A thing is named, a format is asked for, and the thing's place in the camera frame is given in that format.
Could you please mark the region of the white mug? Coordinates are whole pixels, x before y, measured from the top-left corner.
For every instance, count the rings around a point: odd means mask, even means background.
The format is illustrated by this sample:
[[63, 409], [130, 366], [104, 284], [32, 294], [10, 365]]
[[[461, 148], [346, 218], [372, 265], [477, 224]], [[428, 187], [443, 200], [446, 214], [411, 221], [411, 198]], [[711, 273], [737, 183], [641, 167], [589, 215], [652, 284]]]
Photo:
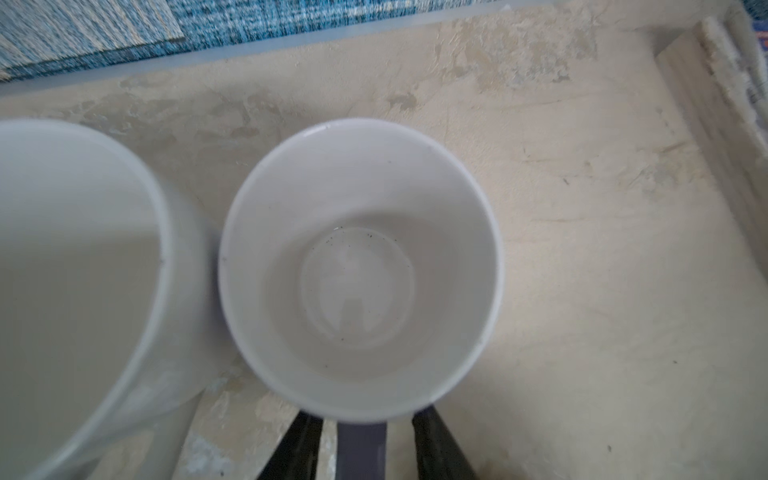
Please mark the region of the white mug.
[[1, 475], [49, 479], [200, 394], [236, 349], [220, 233], [131, 150], [1, 124]]

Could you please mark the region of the purple mug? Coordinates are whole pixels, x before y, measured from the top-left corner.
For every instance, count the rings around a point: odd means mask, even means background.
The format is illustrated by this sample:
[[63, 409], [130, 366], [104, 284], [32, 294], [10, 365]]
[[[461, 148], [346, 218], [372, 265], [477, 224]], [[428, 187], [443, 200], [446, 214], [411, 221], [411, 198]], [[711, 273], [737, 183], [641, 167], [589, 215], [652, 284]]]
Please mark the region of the purple mug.
[[477, 181], [411, 128], [335, 120], [282, 142], [229, 210], [218, 284], [247, 364], [336, 422], [340, 479], [381, 479], [386, 425], [452, 390], [487, 345], [503, 242]]

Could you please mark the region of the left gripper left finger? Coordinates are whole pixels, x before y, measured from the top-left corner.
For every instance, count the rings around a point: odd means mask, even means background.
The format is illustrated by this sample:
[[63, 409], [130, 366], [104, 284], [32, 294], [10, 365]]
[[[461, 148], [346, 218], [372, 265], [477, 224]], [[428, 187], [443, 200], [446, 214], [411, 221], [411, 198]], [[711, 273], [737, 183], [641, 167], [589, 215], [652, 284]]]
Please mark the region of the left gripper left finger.
[[300, 411], [257, 480], [314, 480], [324, 420]]

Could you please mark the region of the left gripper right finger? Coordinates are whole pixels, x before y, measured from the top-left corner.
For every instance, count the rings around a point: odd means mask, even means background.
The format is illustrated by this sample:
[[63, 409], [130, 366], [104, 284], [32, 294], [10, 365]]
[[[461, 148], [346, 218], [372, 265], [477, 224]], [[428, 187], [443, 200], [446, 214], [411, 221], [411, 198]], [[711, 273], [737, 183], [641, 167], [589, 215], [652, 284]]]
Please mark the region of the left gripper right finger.
[[475, 480], [477, 478], [434, 406], [415, 413], [412, 425], [419, 480]]

